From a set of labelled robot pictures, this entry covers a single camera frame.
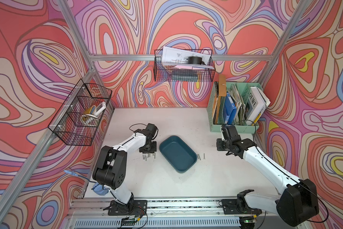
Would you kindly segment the teal plastic storage box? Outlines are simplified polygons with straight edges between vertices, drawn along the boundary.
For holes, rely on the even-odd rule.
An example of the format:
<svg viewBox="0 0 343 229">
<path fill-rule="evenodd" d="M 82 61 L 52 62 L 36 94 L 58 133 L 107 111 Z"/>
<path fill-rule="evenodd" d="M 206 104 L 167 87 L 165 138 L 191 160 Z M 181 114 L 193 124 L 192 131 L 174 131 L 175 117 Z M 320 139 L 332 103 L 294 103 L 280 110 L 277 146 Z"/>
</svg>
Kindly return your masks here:
<svg viewBox="0 0 343 229">
<path fill-rule="evenodd" d="M 185 173 L 198 159 L 197 154 L 176 135 L 165 139 L 160 144 L 159 150 L 178 173 Z"/>
</svg>

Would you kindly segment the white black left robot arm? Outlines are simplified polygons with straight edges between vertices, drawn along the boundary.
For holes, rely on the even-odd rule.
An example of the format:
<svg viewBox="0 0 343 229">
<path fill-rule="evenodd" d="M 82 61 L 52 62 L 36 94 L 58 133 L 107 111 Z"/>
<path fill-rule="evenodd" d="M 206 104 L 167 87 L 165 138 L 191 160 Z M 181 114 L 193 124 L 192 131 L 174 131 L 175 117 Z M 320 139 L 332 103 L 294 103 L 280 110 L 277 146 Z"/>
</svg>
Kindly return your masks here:
<svg viewBox="0 0 343 229">
<path fill-rule="evenodd" d="M 135 201 L 134 194 L 123 182 L 126 177 L 128 154 L 135 151 L 143 154 L 155 153 L 157 133 L 158 128 L 149 123 L 144 129 L 134 130 L 132 135 L 121 143 L 101 148 L 92 178 L 101 187 L 108 188 L 114 198 L 105 208 L 109 216 L 146 214 L 147 201 Z"/>
</svg>

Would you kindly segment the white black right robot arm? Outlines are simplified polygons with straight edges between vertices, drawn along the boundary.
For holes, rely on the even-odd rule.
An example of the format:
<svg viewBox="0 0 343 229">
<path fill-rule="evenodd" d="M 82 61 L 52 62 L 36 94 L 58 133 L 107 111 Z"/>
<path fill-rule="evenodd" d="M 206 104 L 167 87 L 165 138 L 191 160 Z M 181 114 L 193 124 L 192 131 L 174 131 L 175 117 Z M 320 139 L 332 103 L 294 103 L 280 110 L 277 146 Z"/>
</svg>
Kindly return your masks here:
<svg viewBox="0 0 343 229">
<path fill-rule="evenodd" d="M 300 179 L 280 167 L 250 139 L 231 141 L 218 138 L 218 151 L 238 156 L 255 167 L 275 187 L 277 194 L 260 194 L 247 189 L 237 195 L 240 212 L 264 210 L 278 215 L 286 224 L 295 227 L 319 213 L 316 185 L 309 179 Z"/>
</svg>

